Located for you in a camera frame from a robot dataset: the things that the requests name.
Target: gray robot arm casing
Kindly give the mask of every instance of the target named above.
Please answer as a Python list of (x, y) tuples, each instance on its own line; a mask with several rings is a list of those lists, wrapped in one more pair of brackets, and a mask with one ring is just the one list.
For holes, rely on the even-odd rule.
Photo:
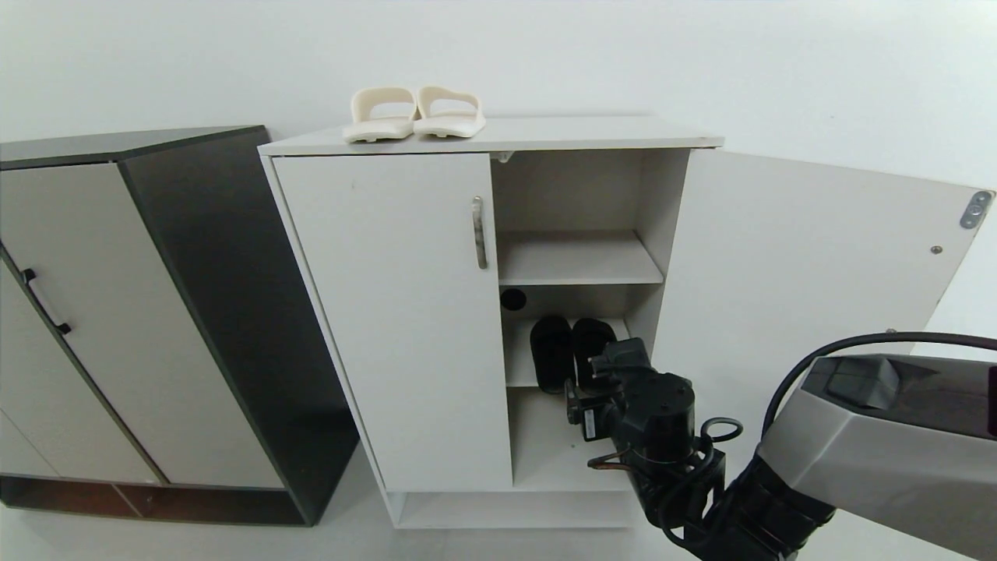
[(993, 368), (907, 355), (819, 358), (758, 454), (809, 497), (997, 561)]

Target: cabinet door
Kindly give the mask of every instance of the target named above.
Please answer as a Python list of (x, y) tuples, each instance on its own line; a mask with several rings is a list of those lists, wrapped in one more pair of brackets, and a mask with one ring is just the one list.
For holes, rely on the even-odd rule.
[(0, 473), (58, 477), (56, 470), (0, 410)]
[(40, 467), (31, 447), (18, 442), (23, 434), (62, 477), (155, 483), (7, 264), (0, 264), (0, 310), (0, 409), (13, 425), (3, 427), (0, 452), (15, 456), (4, 457), (3, 469)]
[(282, 487), (117, 165), (3, 172), (0, 238), (170, 482)]
[(385, 486), (510, 488), (488, 155), (274, 163)]
[[(757, 431), (779, 381), (814, 349), (862, 333), (924, 329), (977, 232), (959, 226), (975, 193), (693, 151), (655, 365), (693, 379), (708, 409), (697, 416), (740, 415)], [(747, 457), (756, 442), (749, 435), (729, 447)]]

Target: white wall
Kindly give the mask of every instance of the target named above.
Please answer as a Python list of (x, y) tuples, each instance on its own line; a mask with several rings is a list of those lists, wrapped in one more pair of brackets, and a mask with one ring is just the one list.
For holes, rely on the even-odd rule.
[[(279, 139), (348, 120), (358, 88), (441, 84), (490, 115), (654, 112), (734, 151), (994, 189), (995, 61), (990, 2), (5, 0), (0, 140)], [(997, 336), (995, 284), (991, 218), (929, 327)]]

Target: cabinet handle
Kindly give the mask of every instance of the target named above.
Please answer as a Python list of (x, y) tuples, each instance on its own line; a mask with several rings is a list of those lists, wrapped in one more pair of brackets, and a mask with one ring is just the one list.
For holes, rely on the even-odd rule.
[(482, 225), (481, 197), (475, 197), (471, 202), (471, 219), (475, 223), (475, 248), (478, 250), (478, 269), (489, 267), (489, 258), (485, 255), (485, 226)]
[(69, 327), (69, 324), (59, 323), (58, 325), (56, 325), (55, 321), (52, 319), (48, 311), (45, 310), (45, 307), (42, 305), (42, 301), (38, 299), (38, 295), (35, 294), (35, 290), (31, 288), (31, 281), (37, 278), (38, 274), (36, 274), (35, 271), (32, 269), (24, 269), (23, 271), (21, 271), (21, 281), (24, 282), (24, 286), (28, 289), (28, 297), (34, 302), (35, 307), (42, 312), (42, 315), (45, 316), (45, 321), (47, 321), (50, 325), (52, 325), (59, 333), (63, 335), (69, 333), (70, 331), (73, 330), (71, 327)]

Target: dark gray cabinet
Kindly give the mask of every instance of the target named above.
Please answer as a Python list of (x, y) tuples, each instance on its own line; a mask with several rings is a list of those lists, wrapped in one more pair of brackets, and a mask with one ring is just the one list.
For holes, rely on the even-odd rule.
[(268, 140), (0, 146), (5, 504), (317, 522), (358, 436), (256, 154)]

